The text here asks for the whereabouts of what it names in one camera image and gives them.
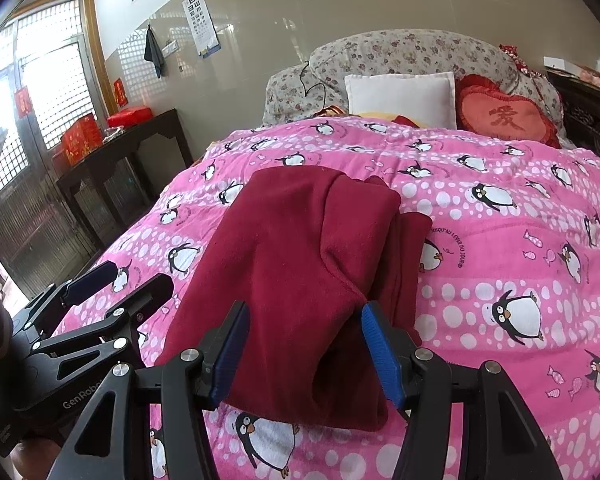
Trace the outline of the yellow orange blanket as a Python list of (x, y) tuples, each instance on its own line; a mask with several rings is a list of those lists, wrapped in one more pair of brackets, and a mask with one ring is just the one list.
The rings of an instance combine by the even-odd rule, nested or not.
[(384, 112), (364, 112), (360, 114), (353, 115), (350, 112), (346, 112), (343, 108), (340, 108), (337, 105), (329, 105), (328, 107), (323, 108), (316, 112), (313, 117), (344, 117), (344, 116), (355, 116), (362, 118), (370, 118), (370, 119), (380, 119), (385, 120), (386, 122), (393, 122), (394, 124), (409, 126), (413, 128), (419, 128), (419, 124), (411, 120), (403, 115), (394, 114), (394, 113), (384, 113)]

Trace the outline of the dark hanging cloth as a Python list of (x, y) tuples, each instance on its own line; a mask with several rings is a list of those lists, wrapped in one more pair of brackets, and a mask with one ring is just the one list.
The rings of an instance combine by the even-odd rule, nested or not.
[(161, 79), (164, 71), (164, 57), (151, 26), (147, 26), (144, 60), (154, 66), (156, 77)]

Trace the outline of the pink penguin quilt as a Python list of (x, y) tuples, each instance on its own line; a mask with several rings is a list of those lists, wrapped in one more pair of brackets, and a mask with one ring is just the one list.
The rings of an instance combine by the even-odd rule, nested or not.
[(73, 307), (70, 332), (204, 248), (253, 171), (320, 164), (378, 176), (430, 217), (416, 327), (447, 356), (505, 362), (567, 479), (600, 478), (600, 158), (578, 148), (366, 118), (238, 130), (178, 174), (105, 252), (121, 274)]

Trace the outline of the red gift box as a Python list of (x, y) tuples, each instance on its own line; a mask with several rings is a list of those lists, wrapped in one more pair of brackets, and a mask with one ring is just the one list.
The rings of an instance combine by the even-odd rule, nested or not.
[(93, 113), (78, 118), (61, 136), (61, 146), (71, 166), (76, 166), (102, 146), (102, 132)]

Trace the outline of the carved dark wooden cabinet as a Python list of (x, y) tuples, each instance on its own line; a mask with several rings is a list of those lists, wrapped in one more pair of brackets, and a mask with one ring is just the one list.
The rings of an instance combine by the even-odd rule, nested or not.
[(600, 88), (558, 70), (546, 76), (562, 98), (567, 138), (600, 156)]

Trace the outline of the window with lattice grille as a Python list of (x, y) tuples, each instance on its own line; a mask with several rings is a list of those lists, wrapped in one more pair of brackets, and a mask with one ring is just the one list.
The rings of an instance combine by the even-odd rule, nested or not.
[(87, 1), (45, 0), (0, 31), (0, 265), (27, 297), (75, 274), (95, 252), (53, 163), (77, 119), (106, 116)]

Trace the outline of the floral grey bedding roll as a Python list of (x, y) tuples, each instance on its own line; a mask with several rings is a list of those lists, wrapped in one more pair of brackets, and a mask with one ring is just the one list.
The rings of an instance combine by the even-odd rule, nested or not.
[(543, 74), (528, 68), (516, 49), (458, 32), (414, 28), (361, 32), (337, 39), (316, 48), (306, 62), (274, 74), (265, 89), (262, 125), (309, 118), (329, 105), (346, 110), (347, 75), (443, 72), (452, 72), (456, 78), (485, 76), (506, 93), (525, 96), (550, 118), (558, 139), (567, 140), (558, 91)]

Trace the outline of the white square pillow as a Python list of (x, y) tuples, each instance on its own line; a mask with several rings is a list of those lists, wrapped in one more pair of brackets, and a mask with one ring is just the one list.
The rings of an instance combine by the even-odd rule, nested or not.
[(344, 77), (349, 112), (406, 116), (419, 128), (456, 128), (455, 78), (452, 72)]

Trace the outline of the red paper wall decoration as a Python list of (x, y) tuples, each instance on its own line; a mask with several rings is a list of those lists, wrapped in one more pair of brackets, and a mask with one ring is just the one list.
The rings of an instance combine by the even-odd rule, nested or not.
[(121, 78), (116, 79), (112, 83), (112, 91), (114, 92), (114, 100), (117, 106), (122, 108), (129, 104), (129, 99), (126, 96), (124, 84)]

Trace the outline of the flat red box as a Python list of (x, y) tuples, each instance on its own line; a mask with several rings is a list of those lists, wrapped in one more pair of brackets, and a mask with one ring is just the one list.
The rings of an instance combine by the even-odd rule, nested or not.
[(154, 118), (154, 113), (148, 106), (132, 106), (120, 110), (107, 118), (109, 128), (131, 128)]

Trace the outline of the red heart-shaped cushion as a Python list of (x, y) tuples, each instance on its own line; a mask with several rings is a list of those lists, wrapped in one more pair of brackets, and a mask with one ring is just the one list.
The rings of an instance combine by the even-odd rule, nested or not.
[(535, 141), (559, 148), (557, 129), (539, 105), (503, 92), (491, 79), (472, 74), (455, 81), (457, 125), (505, 141)]

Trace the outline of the eye chart wall poster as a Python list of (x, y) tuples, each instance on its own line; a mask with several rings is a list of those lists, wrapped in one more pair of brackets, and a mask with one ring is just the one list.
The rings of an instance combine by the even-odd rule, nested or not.
[(198, 56), (208, 58), (221, 45), (206, 0), (184, 0), (182, 6)]

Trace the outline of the dark red fleece shirt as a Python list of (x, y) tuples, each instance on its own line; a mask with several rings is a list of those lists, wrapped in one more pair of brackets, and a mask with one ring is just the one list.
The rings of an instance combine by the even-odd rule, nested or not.
[(420, 258), (432, 222), (384, 180), (326, 167), (256, 171), (204, 248), (161, 353), (172, 359), (237, 301), (250, 330), (227, 401), (279, 422), (376, 431), (386, 399), (361, 328), (377, 302), (415, 328)]

